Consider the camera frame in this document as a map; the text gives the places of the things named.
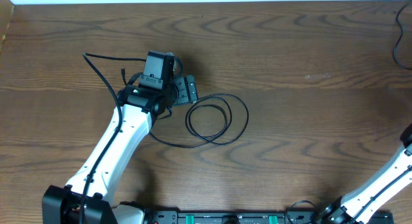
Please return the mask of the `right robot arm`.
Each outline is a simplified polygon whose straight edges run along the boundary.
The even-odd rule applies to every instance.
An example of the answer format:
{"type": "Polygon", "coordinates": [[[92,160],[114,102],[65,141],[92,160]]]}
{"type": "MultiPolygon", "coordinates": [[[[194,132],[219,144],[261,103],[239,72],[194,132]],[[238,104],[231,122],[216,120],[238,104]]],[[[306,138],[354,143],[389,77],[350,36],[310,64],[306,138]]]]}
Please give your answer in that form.
{"type": "Polygon", "coordinates": [[[321,210],[314,223],[367,223],[394,195],[411,183],[411,126],[391,159],[366,183],[321,210]]]}

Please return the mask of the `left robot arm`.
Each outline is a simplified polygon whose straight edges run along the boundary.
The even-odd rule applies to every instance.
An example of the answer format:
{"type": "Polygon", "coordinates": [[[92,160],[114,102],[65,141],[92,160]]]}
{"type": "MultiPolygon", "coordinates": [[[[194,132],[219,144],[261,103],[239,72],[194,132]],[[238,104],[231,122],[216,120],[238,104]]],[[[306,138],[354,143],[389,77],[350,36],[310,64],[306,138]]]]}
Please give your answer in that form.
{"type": "Polygon", "coordinates": [[[133,205],[113,206],[122,174],[155,121],[173,106],[197,100],[194,78],[176,73],[182,66],[171,52],[150,51],[144,71],[113,93],[116,107],[108,128],[78,172],[64,187],[49,186],[42,197],[44,223],[143,223],[133,205]]]}

